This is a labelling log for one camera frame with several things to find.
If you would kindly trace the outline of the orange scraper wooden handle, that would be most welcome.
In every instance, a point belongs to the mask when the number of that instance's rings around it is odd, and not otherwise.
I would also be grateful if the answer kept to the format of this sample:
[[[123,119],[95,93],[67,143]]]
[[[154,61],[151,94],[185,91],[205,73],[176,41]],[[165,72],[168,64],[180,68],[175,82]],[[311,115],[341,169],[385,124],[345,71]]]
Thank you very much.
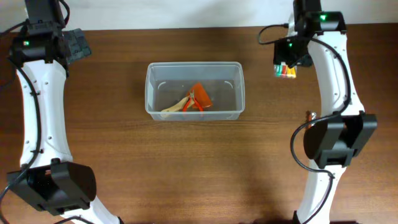
[[[188,88],[183,85],[178,85],[178,87],[179,89],[177,90],[166,89],[160,94],[159,106],[161,120],[204,120],[206,109],[212,107],[213,103],[202,83],[197,82]],[[195,98],[198,100],[199,104],[201,104],[203,111],[199,111],[199,109],[193,105],[190,106],[186,112],[183,112],[182,109],[188,100],[188,94],[192,90],[195,92]]]

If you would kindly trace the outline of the clear pack coloured wall plugs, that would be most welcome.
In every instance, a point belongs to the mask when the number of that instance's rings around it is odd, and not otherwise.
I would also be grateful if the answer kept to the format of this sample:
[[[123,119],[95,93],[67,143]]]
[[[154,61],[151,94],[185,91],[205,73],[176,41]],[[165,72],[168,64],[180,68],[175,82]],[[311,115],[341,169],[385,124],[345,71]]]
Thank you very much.
[[[274,65],[274,75],[279,78],[296,78],[296,67],[289,68],[288,65]]]

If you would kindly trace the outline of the orange handled pliers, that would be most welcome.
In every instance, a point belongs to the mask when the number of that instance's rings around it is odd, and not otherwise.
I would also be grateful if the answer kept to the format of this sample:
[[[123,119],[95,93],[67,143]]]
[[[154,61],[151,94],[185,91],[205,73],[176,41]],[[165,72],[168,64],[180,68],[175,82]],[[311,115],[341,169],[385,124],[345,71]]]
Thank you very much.
[[[203,111],[201,104],[199,104],[198,100],[195,98],[195,92],[192,90],[188,94],[188,100],[185,103],[182,111],[186,112],[188,108],[193,105],[195,105],[199,109],[199,111]]]

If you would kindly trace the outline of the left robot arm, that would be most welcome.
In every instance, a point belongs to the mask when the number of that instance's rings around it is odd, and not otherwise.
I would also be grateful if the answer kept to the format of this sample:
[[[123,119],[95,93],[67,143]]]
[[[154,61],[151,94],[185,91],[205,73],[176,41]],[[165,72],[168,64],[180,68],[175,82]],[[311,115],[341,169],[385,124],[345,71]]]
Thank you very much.
[[[30,0],[25,9],[8,56],[22,90],[24,142],[6,190],[62,222],[121,223],[98,198],[93,169],[75,163],[68,147],[64,87],[70,64],[91,54],[85,36],[66,30],[65,1]]]

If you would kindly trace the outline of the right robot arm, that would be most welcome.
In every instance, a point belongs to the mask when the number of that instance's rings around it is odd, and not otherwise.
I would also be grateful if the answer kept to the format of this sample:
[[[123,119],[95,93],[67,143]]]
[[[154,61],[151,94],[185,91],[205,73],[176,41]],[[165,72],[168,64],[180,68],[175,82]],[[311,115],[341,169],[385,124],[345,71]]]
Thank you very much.
[[[304,130],[308,165],[305,192],[293,223],[329,223],[333,197],[346,168],[377,128],[354,87],[347,56],[347,29],[339,11],[324,11],[320,1],[294,1],[284,24],[288,34],[274,44],[274,73],[293,77],[297,67],[313,65],[321,96],[321,115],[308,117],[292,134],[290,147]]]

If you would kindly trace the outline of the clear plastic container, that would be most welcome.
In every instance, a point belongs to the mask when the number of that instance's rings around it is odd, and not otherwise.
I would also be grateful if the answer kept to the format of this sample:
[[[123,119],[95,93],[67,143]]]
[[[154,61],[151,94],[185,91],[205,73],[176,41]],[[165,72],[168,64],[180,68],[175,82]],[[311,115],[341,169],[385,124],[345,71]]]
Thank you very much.
[[[145,107],[157,121],[236,120],[245,110],[238,62],[156,62],[147,69]]]

